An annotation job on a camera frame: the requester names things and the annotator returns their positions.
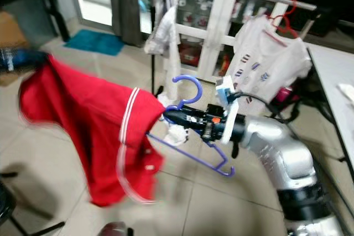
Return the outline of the teal floor mat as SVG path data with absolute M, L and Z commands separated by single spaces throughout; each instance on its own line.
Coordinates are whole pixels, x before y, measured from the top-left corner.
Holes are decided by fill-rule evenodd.
M 64 44 L 64 47 L 107 56 L 117 56 L 124 45 L 124 42 L 116 35 L 82 29 L 71 37 Z

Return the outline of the grey curtain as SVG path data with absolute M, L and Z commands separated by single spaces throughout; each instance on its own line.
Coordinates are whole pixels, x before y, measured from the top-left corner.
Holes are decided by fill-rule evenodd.
M 114 34 L 128 45 L 143 44 L 138 0 L 110 0 Z

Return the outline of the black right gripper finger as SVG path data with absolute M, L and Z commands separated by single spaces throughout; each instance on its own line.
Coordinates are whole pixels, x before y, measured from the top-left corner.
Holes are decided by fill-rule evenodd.
M 164 118 L 170 122 L 197 122 L 204 117 L 204 112 L 198 109 L 169 109 L 164 112 Z
M 172 120 L 171 123 L 194 130 L 195 132 L 202 132 L 204 130 L 204 123 L 199 122 L 199 120 L 197 122 L 190 122 L 189 120 Z

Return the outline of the red plastic hanger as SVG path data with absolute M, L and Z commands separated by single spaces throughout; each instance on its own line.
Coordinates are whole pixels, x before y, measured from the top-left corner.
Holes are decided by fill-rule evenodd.
M 286 11 L 285 13 L 279 14 L 278 16 L 275 17 L 273 17 L 271 14 L 265 14 L 266 19 L 270 20 L 270 26 L 273 29 L 273 31 L 266 29 L 264 32 L 271 39 L 273 39 L 273 41 L 280 44 L 281 46 L 288 46 L 288 45 L 283 40 L 280 40 L 280 37 L 278 36 L 278 33 L 280 32 L 289 33 L 294 39 L 299 39 L 299 34 L 291 26 L 290 18 L 289 18 L 289 15 L 293 14 L 297 8 L 298 8 L 298 0 L 291 0 L 291 9 L 289 11 Z M 275 20 L 278 18 L 282 19 L 282 21 L 285 23 L 285 26 L 281 27 L 275 25 Z

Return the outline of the purple plastic hanger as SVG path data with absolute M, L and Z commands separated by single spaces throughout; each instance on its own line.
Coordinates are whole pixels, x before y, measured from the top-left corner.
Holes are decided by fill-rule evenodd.
M 202 84 L 200 83 L 200 81 L 196 77 L 193 77 L 192 75 L 177 75 L 171 79 L 172 83 L 174 83 L 174 84 L 179 84 L 182 80 L 187 80 L 188 82 L 191 82 L 193 85 L 195 85 L 196 95 L 193 98 L 180 99 L 179 101 L 177 101 L 177 100 L 172 101 L 169 99 L 169 97 L 165 96 L 164 93 L 157 96 L 158 100 L 161 103 L 168 104 L 168 105 L 166 105 L 165 112 L 161 118 L 162 122 L 166 122 L 167 125 L 169 125 L 168 128 L 171 127 L 172 125 L 177 125 L 177 123 L 175 123 L 173 120 L 166 117 L 167 111 L 184 111 L 186 104 L 193 104 L 193 103 L 197 102 L 202 97 L 202 94 L 203 94 Z M 184 155 L 184 156 L 188 157 L 189 159 L 194 160 L 195 162 L 199 163 L 200 165 L 204 165 L 205 167 L 210 168 L 210 170 L 214 170 L 219 175 L 228 176 L 228 177 L 235 175 L 235 168 L 233 168 L 233 167 L 231 167 L 228 172 L 222 171 L 222 167 L 225 165 L 225 163 L 228 162 L 228 158 L 220 148 L 218 148 L 215 144 L 211 143 L 210 141 L 204 140 L 203 142 L 205 144 L 207 144 L 208 146 L 210 146 L 211 148 L 214 148 L 217 151 L 218 155 L 222 158 L 222 162 L 220 162 L 218 165 L 210 165 L 209 163 L 205 162 L 204 160 L 197 158 L 196 156 L 194 156 L 184 150 L 180 150 L 179 145 L 181 145 L 182 143 L 175 142 L 177 140 L 176 137 L 180 137 L 181 135 L 184 135 L 184 142 L 186 143 L 188 140 L 188 138 L 187 138 L 188 130 L 192 130 L 195 133 L 203 133 L 204 132 L 204 129 L 197 130 L 193 127 L 184 127 L 183 125 L 181 125 L 180 130 L 179 130 L 180 133 L 178 133 L 178 132 L 173 133 L 172 130 L 170 130 L 170 128 L 169 128 L 168 134 L 166 135 L 166 139 L 159 138 L 156 135 L 151 134 L 151 133 L 147 133 L 147 136 L 150 137 L 152 140 L 156 140 L 158 143 L 161 143 L 162 145 L 167 146 L 172 150 L 175 150 L 176 152 L 180 153 L 181 155 Z

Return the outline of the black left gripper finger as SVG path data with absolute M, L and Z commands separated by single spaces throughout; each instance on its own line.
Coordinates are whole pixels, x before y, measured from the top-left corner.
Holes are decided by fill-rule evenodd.
M 25 49 L 25 48 L 4 48 L 4 62 L 43 62 L 50 57 L 44 51 Z
M 13 64 L 3 66 L 3 74 L 25 75 L 42 69 L 46 66 L 46 62 L 30 62 L 29 64 Z

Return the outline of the red shirt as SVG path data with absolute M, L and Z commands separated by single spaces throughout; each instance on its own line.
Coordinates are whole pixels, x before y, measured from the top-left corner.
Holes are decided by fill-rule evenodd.
M 19 109 L 31 123 L 53 123 L 71 138 L 93 204 L 129 197 L 154 203 L 162 155 L 148 133 L 165 111 L 154 95 L 84 74 L 49 55 L 23 80 Z

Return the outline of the white printed t-shirt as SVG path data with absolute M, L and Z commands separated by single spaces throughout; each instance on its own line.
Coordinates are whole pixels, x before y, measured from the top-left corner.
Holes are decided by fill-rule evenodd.
M 288 45 L 281 46 L 264 32 L 266 29 L 273 31 L 265 14 L 252 17 L 241 27 L 226 75 L 236 90 L 271 101 L 281 88 L 305 77 L 312 64 L 303 40 L 279 35 Z

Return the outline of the white patterned hanging garment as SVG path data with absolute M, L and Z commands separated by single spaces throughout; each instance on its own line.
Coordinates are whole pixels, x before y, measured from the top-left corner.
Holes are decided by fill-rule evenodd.
M 152 56 L 161 56 L 164 69 L 163 91 L 157 96 L 159 102 L 165 107 L 177 103 L 179 85 L 172 81 L 180 75 L 179 34 L 177 32 L 175 17 L 177 0 L 162 0 L 159 5 L 162 10 L 155 29 L 144 44 L 144 52 Z

